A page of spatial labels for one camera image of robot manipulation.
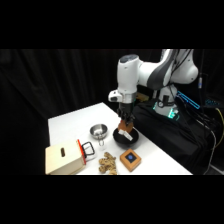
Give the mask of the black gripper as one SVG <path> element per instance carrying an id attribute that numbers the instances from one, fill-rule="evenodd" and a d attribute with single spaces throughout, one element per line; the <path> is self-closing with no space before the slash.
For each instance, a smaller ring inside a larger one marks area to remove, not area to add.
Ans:
<path id="1" fill-rule="evenodd" d="M 125 119 L 129 119 L 128 122 L 127 122 L 127 127 L 131 128 L 131 129 L 134 126 L 134 124 L 133 124 L 134 118 L 131 117 L 133 108 L 134 108 L 133 103 L 128 103 L 128 104 L 120 103 L 119 108 L 117 110 L 118 116 L 121 118 L 120 124 L 126 126 L 126 120 Z"/>

